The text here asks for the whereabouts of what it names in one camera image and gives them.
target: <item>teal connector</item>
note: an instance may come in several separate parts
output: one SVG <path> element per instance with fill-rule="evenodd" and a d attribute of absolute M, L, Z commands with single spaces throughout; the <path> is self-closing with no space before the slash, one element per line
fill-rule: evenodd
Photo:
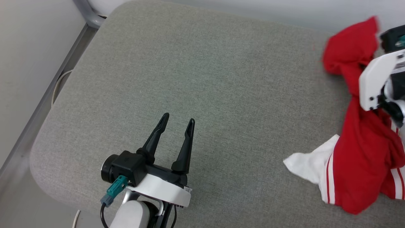
<path fill-rule="evenodd" d="M 127 186 L 128 186 L 128 179 L 120 175 L 107 189 L 107 194 L 104 195 L 104 197 L 100 200 L 100 202 L 105 203 L 105 206 L 109 207 L 113 203 L 114 198 L 120 192 L 122 192 Z"/>
<path fill-rule="evenodd" d="M 107 194 L 112 198 L 115 198 L 125 187 L 128 186 L 128 179 L 120 175 L 113 184 L 107 189 Z"/>

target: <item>white cloth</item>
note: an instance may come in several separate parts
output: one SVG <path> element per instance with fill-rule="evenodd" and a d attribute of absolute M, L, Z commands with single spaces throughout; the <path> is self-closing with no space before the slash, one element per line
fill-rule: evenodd
<path fill-rule="evenodd" d="M 295 153 L 283 162 L 293 174 L 314 184 L 320 184 L 322 177 L 325 175 L 326 164 L 338 139 L 339 135 L 334 135 L 311 153 Z"/>

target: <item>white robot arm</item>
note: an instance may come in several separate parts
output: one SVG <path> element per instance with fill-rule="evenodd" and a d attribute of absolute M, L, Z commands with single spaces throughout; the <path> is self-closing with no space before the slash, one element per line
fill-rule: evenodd
<path fill-rule="evenodd" d="M 385 32 L 385 55 L 373 59 L 359 78 L 360 106 L 382 108 L 397 127 L 405 121 L 405 26 Z"/>
<path fill-rule="evenodd" d="M 191 189 L 187 187 L 187 174 L 195 121 L 189 121 L 179 156 L 171 169 L 168 169 L 153 164 L 156 147 L 168 119 L 169 113 L 165 113 L 144 146 L 136 153 L 124 151 L 120 155 L 111 155 L 103 163 L 101 177 L 112 183 L 101 199 L 100 217 L 104 228 L 108 228 L 104 220 L 104 209 L 123 190 L 126 191 L 125 198 L 110 228 L 165 228 L 174 206 L 173 227 L 177 217 L 176 207 L 188 207 Z M 159 208 L 150 202 L 139 201 L 139 196 L 157 201 Z"/>

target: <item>white cable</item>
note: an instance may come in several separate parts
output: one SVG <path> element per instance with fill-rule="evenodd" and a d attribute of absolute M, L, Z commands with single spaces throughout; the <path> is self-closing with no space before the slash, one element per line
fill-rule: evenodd
<path fill-rule="evenodd" d="M 65 73 L 62 74 L 62 76 L 60 76 L 58 78 L 58 80 L 56 81 L 56 85 L 55 88 L 53 89 L 53 94 L 52 94 L 52 103 L 51 103 L 51 107 L 53 106 L 53 103 L 55 103 L 55 95 L 56 95 L 56 91 L 58 90 L 59 84 L 62 81 L 63 77 L 65 77 L 66 75 L 68 75 L 69 73 L 71 73 L 73 70 L 69 70 L 66 71 Z"/>
<path fill-rule="evenodd" d="M 76 227 L 77 218 L 79 217 L 79 214 L 80 214 L 80 210 L 77 210 L 75 219 L 73 220 L 73 226 L 72 226 L 72 228 L 75 228 L 75 227 Z"/>

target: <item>gray cushion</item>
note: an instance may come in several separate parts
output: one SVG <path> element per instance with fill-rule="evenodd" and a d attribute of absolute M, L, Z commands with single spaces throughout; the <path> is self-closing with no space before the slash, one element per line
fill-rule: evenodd
<path fill-rule="evenodd" d="M 324 204 L 283 159 L 340 132 L 350 96 L 320 61 L 329 34 L 155 1 L 129 2 L 97 32 L 31 153 L 51 197 L 98 214 L 111 154 L 170 119 L 155 164 L 170 167 L 196 121 L 188 208 L 176 227 L 400 227 L 382 196 L 359 216 Z M 118 198 L 106 210 L 113 217 Z"/>

